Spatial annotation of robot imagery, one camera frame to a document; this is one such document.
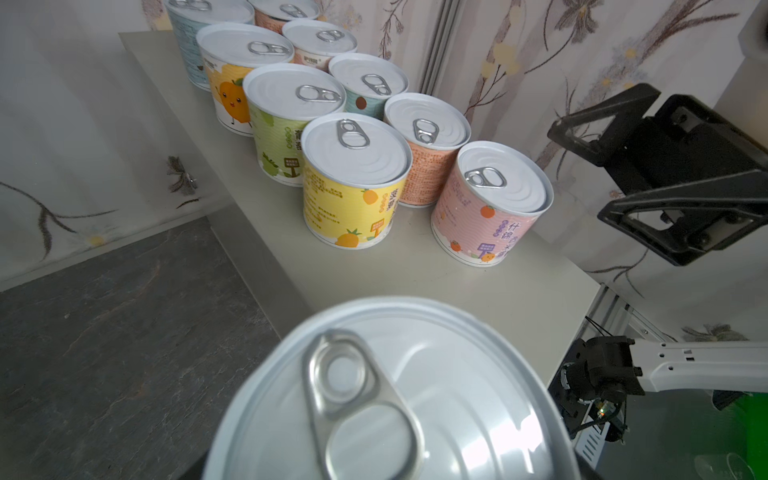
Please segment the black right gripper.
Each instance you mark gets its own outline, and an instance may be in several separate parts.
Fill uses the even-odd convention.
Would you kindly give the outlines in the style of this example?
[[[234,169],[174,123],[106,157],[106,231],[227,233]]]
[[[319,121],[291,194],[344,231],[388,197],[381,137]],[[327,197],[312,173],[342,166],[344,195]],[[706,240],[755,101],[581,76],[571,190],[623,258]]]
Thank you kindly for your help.
[[[605,167],[624,193],[601,221],[686,266],[767,224],[767,150],[690,96],[674,95],[644,119],[660,95],[637,84],[555,120],[547,137]],[[587,124],[596,139],[577,133]]]

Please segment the pink brown can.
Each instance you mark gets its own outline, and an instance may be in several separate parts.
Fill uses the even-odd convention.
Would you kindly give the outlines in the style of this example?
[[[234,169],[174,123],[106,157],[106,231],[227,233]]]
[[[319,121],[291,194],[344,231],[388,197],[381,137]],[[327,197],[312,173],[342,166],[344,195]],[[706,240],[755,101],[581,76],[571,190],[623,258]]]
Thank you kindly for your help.
[[[474,267],[500,264],[554,201],[547,175],[506,145],[463,146],[431,215],[438,244]]]

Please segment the brown labelled can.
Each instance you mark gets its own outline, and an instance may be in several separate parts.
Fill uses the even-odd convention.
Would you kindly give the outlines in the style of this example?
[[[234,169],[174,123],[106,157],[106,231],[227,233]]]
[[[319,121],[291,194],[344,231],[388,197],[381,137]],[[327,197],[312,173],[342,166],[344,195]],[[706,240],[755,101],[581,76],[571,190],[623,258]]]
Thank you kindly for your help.
[[[412,167],[400,202],[413,208],[434,204],[459,150],[471,138],[469,122],[449,103],[412,92],[387,100],[384,120],[406,139],[412,151]]]

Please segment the pale teal can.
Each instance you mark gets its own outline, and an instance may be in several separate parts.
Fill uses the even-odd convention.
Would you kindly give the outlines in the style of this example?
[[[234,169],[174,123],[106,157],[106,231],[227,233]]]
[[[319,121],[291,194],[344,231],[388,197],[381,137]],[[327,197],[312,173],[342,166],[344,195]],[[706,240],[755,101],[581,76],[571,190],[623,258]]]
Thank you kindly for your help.
[[[384,117],[387,100],[409,88],[400,67],[373,55],[340,54],[330,60],[328,70],[346,91],[344,111],[378,120]]]

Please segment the pink labelled can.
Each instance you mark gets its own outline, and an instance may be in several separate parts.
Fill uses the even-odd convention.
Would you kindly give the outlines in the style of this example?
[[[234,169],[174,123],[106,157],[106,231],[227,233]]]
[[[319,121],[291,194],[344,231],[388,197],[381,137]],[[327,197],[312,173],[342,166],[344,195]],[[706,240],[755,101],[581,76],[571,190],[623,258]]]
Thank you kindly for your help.
[[[311,19],[287,22],[282,35],[294,47],[293,62],[328,72],[330,60],[358,49],[357,38],[348,30],[332,23]]]

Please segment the green labelled can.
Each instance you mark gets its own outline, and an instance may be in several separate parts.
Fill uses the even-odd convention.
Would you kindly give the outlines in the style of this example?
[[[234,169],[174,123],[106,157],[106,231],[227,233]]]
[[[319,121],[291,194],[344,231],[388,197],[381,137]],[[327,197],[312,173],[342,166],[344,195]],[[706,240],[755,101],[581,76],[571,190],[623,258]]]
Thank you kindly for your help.
[[[303,185],[302,133],[313,120],[344,109],[346,90],[319,69],[280,63],[258,67],[243,80],[256,159],[272,180]]]

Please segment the orange labelled can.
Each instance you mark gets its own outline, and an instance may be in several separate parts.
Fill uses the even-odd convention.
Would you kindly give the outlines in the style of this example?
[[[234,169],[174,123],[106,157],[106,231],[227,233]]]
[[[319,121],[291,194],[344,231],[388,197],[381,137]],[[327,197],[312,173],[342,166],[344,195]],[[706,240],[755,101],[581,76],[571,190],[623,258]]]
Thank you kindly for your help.
[[[259,27],[282,33],[282,27],[290,21],[315,20],[320,15],[313,0],[249,0],[255,9],[255,24]]]

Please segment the yellow labelled can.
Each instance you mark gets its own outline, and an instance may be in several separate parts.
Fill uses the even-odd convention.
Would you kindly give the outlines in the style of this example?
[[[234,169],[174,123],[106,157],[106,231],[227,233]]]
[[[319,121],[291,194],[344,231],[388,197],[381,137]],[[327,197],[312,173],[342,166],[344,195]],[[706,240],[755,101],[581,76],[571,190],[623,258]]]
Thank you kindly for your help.
[[[259,67],[290,63],[293,45],[272,30],[233,22],[202,28],[196,41],[218,121],[235,134],[251,137],[244,78]]]

